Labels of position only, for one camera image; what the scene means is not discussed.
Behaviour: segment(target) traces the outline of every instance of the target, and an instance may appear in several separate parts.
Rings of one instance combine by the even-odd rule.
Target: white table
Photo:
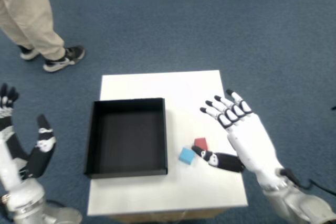
[[[218,70],[103,76],[100,100],[165,99],[168,174],[92,179],[88,215],[247,206],[240,174],[213,168],[197,155],[191,165],[178,160],[197,137],[206,137],[211,151],[235,154],[220,124],[199,111],[214,95],[224,96]]]

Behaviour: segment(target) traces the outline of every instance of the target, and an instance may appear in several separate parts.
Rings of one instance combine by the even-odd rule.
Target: black cable
[[[333,196],[336,197],[336,193],[334,191],[332,191],[330,189],[327,189],[324,186],[321,186],[321,185],[317,184],[314,180],[310,179],[309,183],[310,183],[310,185],[309,185],[310,188],[314,185],[314,186],[320,188],[321,190],[326,191],[327,193],[329,193],[329,194],[331,194],[331,195],[333,195]]]
[[[320,188],[321,190],[327,192],[328,194],[331,194],[333,196],[336,197],[336,192],[325,188],[324,186],[319,185],[318,183],[316,183],[314,180],[309,179],[309,185],[308,186],[304,186],[300,183],[300,181],[297,179],[297,177],[294,175],[294,173],[292,172],[291,169],[285,168],[285,169],[281,169],[280,170],[280,175],[282,176],[286,176],[290,181],[292,181],[296,186],[304,189],[304,190],[311,190],[311,188],[313,186],[316,186],[318,188]]]
[[[49,204],[54,204],[54,205],[56,205],[56,206],[58,206],[58,207],[65,207],[64,204],[62,204],[62,203],[60,203],[60,202],[58,202],[58,201],[52,200],[52,199],[47,199],[47,203],[49,203]]]

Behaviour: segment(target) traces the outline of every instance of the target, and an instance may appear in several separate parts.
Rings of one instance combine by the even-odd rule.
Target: small block
[[[205,137],[196,138],[194,141],[194,145],[206,151],[208,150],[208,145],[206,143]]]
[[[178,158],[178,160],[182,161],[183,163],[190,165],[194,158],[194,152],[187,148],[183,148]]]

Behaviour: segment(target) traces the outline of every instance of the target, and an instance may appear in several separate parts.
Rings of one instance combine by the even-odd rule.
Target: person
[[[49,0],[0,0],[0,28],[18,45],[22,59],[41,54],[47,72],[74,65],[85,55],[82,46],[64,48],[54,31]]]

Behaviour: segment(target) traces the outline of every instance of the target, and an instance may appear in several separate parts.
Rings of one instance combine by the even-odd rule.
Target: red cube
[[[206,144],[205,137],[196,138],[194,141],[194,145],[206,151],[208,150],[208,145]]]

